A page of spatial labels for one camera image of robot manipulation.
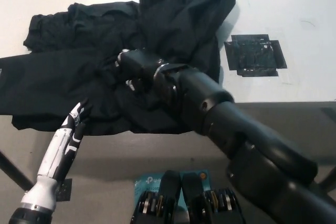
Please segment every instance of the table surface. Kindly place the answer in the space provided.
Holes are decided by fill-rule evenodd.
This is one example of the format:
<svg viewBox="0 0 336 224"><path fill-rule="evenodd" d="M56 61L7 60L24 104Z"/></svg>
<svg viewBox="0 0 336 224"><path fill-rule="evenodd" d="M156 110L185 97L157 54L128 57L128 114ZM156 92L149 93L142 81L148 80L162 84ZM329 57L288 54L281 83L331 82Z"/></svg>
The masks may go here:
<svg viewBox="0 0 336 224"><path fill-rule="evenodd" d="M66 11L74 2L90 5L116 1L139 0L0 0L0 57L28 53L23 41L33 15ZM231 34L268 34L270 39L279 40L288 69L278 70L278 77L241 77L236 71L229 71L222 47L222 84L236 102L336 101L333 3L333 0L237 0L218 31L219 45L230 40Z"/></svg>

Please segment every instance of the white robotic hand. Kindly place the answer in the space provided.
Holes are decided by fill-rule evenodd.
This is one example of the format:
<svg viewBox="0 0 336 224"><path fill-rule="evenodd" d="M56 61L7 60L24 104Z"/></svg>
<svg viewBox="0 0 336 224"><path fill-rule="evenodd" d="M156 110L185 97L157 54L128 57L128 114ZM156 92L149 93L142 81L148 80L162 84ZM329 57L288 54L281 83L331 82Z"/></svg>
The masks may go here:
<svg viewBox="0 0 336 224"><path fill-rule="evenodd" d="M21 200L9 223L49 223L56 208L56 191L67 176L84 136L92 106L78 103L55 132L37 174L37 182Z"/></svg>

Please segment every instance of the table leg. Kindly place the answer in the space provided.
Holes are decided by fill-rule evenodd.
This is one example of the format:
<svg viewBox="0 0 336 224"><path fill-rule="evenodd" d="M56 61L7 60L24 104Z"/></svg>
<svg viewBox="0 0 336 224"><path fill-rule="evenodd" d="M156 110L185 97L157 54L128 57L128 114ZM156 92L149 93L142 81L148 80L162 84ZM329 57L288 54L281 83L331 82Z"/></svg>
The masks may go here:
<svg viewBox="0 0 336 224"><path fill-rule="evenodd" d="M33 186L31 182L1 151L0 169L7 174L23 191L29 191Z"/></svg>

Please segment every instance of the black cloth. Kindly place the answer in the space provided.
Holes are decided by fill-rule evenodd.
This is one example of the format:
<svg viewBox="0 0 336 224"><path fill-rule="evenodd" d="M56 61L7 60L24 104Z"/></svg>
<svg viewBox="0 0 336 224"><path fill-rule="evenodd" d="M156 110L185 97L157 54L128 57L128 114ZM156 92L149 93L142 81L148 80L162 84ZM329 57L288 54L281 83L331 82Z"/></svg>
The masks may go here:
<svg viewBox="0 0 336 224"><path fill-rule="evenodd" d="M119 52L146 48L218 81L215 33L235 0L140 0L32 18L31 54L0 59L0 114L18 129L54 131L74 105L93 104L86 135L181 133L188 129L152 90L132 92L114 72Z"/></svg>

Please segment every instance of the logo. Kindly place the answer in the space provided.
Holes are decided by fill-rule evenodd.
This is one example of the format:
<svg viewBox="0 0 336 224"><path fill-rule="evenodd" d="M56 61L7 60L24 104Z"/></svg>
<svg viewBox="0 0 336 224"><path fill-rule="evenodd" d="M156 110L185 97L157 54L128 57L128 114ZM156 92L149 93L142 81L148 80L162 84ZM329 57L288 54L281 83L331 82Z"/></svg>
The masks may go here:
<svg viewBox="0 0 336 224"><path fill-rule="evenodd" d="M150 184L151 182L153 182L153 177L148 177L148 179L146 180L146 183Z"/></svg>
<svg viewBox="0 0 336 224"><path fill-rule="evenodd" d="M204 173L204 172L201 172L201 173L199 173L198 175L199 175L199 177L201 178L201 180L206 180L207 177L208 177L208 175L207 175L206 173Z"/></svg>
<svg viewBox="0 0 336 224"><path fill-rule="evenodd" d="M138 186L138 184L140 184L140 183L141 183L141 180L135 181L135 186Z"/></svg>
<svg viewBox="0 0 336 224"><path fill-rule="evenodd" d="M152 182L154 182L154 183L161 182L161 179L160 178L159 179L153 179L153 177L148 177L147 180L146 180L146 183L150 184Z"/></svg>

